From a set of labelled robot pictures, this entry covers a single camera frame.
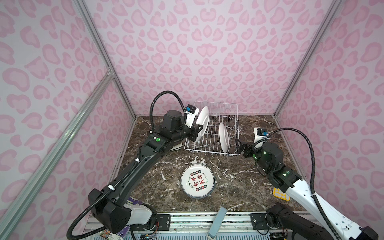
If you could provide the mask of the black square plate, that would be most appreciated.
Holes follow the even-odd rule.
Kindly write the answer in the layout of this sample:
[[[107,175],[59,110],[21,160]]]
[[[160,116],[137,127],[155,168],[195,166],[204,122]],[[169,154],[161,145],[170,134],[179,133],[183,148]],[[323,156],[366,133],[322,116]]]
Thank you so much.
[[[180,143],[174,145],[174,146],[170,149],[170,152],[172,152],[172,151],[178,151],[178,150],[180,150],[182,147],[183,147],[183,142],[180,142]]]

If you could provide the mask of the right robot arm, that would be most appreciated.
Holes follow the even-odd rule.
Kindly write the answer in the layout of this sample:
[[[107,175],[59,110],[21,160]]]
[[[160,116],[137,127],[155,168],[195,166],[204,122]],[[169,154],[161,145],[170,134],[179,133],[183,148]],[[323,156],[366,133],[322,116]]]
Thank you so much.
[[[319,224],[312,224],[291,213],[282,205],[275,205],[267,213],[274,215],[282,227],[308,240],[377,240],[378,234],[369,226],[361,227],[336,210],[311,190],[310,185],[283,162],[284,153],[275,143],[264,143],[260,148],[236,139],[238,154],[252,158],[274,188],[288,194],[304,207]]]

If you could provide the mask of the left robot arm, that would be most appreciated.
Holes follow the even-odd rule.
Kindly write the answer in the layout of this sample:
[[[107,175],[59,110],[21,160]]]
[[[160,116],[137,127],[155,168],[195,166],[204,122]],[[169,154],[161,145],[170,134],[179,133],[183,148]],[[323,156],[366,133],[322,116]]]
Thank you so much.
[[[179,148],[184,139],[195,141],[199,138],[204,128],[195,121],[199,112],[191,105],[184,113],[167,111],[162,124],[150,130],[146,140],[139,144],[136,158],[108,185],[89,193],[91,213],[105,229],[116,234],[127,225],[152,225],[154,210],[126,208],[125,204],[146,173],[165,154]]]

